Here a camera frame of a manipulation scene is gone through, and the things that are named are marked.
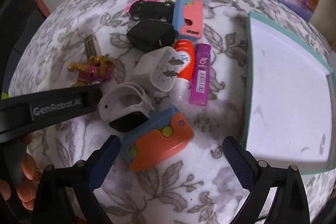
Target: toy car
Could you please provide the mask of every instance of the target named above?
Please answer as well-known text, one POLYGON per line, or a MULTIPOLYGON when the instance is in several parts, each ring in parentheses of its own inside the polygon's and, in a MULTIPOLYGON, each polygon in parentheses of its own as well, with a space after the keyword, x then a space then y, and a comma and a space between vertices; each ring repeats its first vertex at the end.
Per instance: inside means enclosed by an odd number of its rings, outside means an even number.
MULTIPOLYGON (((139 0, 136 0, 136 1, 133 1, 132 3, 130 3, 129 5, 126 6, 125 8, 125 12, 128 13, 129 12, 129 9, 132 7, 132 5, 137 2, 139 0)), ((160 2, 159 0, 143 0, 143 1, 154 1, 154 2, 160 2)))
POLYGON ((129 14, 134 20, 148 18, 161 22, 172 22, 174 5, 167 2, 138 0, 131 6, 129 14))

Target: power adapter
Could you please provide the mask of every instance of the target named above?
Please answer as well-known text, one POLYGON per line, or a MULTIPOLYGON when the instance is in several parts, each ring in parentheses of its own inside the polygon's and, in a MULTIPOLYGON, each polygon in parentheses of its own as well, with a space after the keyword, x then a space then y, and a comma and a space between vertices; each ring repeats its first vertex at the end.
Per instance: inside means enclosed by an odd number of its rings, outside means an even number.
POLYGON ((169 92, 183 64, 180 55, 172 47, 164 47, 144 54, 130 81, 147 91, 169 92))

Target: black watch face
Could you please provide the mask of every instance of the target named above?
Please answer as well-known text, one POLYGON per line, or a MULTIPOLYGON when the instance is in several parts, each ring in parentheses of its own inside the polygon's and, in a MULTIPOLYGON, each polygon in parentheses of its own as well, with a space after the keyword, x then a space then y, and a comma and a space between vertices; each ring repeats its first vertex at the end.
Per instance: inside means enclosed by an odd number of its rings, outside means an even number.
POLYGON ((116 131, 126 133, 146 121, 148 118, 141 111, 135 111, 110 122, 109 126, 116 131))

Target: purple lighter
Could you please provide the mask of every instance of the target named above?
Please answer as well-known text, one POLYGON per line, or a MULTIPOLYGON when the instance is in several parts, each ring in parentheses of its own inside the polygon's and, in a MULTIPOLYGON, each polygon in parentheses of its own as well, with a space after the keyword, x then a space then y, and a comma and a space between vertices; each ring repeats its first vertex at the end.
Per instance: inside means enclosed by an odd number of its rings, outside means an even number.
POLYGON ((210 77, 210 50, 208 44, 198 44, 196 50, 193 84, 189 103, 206 106, 208 104, 209 77, 210 77))

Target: white watch band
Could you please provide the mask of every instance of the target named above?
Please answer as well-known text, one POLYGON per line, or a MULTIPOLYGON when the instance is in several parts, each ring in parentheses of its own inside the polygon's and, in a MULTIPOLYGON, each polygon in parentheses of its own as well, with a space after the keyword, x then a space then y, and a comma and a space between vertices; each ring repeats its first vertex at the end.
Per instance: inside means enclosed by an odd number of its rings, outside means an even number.
POLYGON ((100 100, 98 109, 100 118, 107 124, 136 111, 149 119, 150 112, 155 110, 144 89, 132 82, 119 84, 107 92, 100 100))

